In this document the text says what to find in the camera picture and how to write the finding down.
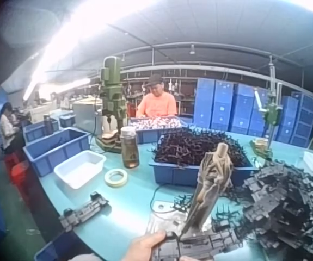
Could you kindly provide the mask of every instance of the bottle cap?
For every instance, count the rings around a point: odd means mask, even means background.
[[[134,136],[136,134],[136,128],[134,126],[125,126],[121,128],[121,136]]]

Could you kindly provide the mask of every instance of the dark hair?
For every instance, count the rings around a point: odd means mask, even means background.
[[[4,105],[2,106],[2,109],[0,110],[0,118],[6,110],[8,110],[8,111],[13,110],[13,106],[11,105],[11,103],[9,103],[9,102],[4,103]]]

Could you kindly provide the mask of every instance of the cap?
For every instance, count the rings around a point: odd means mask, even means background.
[[[160,74],[152,74],[150,77],[149,77],[149,80],[148,80],[148,83],[146,84],[147,87],[152,87],[156,84],[160,84],[160,83],[163,83],[163,79],[161,77]]]
[[[136,128],[133,126],[125,126],[121,128],[121,136],[134,136],[136,134]]]

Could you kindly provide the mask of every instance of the green drill press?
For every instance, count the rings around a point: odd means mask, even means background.
[[[259,111],[263,113],[263,118],[265,120],[264,134],[266,135],[266,130],[269,128],[269,137],[263,139],[255,139],[250,142],[250,145],[257,156],[262,157],[263,159],[271,160],[272,159],[272,150],[270,145],[274,136],[275,127],[280,124],[281,115],[282,115],[282,106],[281,106],[281,93],[282,93],[282,84],[275,82],[275,66],[272,62],[272,57],[270,56],[270,90],[268,94],[268,103],[263,108],[258,91],[254,91],[254,95],[259,107]]]
[[[96,143],[104,151],[121,153],[120,131],[126,118],[126,100],[122,95],[122,85],[120,81],[120,64],[118,57],[110,56],[104,59],[104,67],[101,70],[102,90],[102,116],[107,117],[110,125],[111,117],[117,121],[117,132],[113,135],[105,135],[96,138]]]

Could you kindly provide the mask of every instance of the hand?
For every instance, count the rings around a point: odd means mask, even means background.
[[[164,240],[165,237],[165,231],[158,231],[135,239],[122,261],[149,261],[152,248]]]

